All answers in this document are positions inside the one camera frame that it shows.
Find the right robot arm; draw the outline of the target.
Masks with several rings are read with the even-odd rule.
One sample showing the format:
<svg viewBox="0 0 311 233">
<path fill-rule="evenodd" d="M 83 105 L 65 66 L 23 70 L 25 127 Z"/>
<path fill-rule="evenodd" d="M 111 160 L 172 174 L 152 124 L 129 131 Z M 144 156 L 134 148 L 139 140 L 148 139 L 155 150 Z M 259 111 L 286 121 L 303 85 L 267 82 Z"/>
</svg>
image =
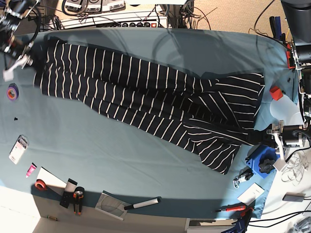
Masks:
<svg viewBox="0 0 311 233">
<path fill-rule="evenodd" d="M 14 79 L 15 68 L 38 65 L 39 58 L 32 52 L 32 48 L 41 27 L 41 12 L 37 7 L 39 3 L 38 0 L 9 0 L 0 15 L 0 51 L 15 60 L 11 67 L 5 67 L 2 72 L 6 82 Z M 30 12 L 37 15 L 36 30 L 29 40 L 22 41 L 14 32 Z"/>
</svg>

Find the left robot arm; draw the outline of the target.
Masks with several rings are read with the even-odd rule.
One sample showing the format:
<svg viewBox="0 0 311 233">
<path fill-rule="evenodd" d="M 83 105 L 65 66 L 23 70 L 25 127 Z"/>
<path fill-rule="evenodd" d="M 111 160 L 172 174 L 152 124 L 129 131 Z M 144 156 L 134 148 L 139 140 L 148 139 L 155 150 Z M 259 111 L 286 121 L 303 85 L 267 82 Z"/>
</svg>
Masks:
<svg viewBox="0 0 311 233">
<path fill-rule="evenodd" d="M 282 8 L 287 19 L 292 40 L 287 46 L 289 69 L 298 74 L 299 113 L 292 114 L 272 126 L 280 158 L 274 167 L 282 171 L 287 167 L 290 157 L 285 158 L 285 149 L 304 147 L 311 140 L 311 2 L 309 0 L 282 0 Z"/>
</svg>

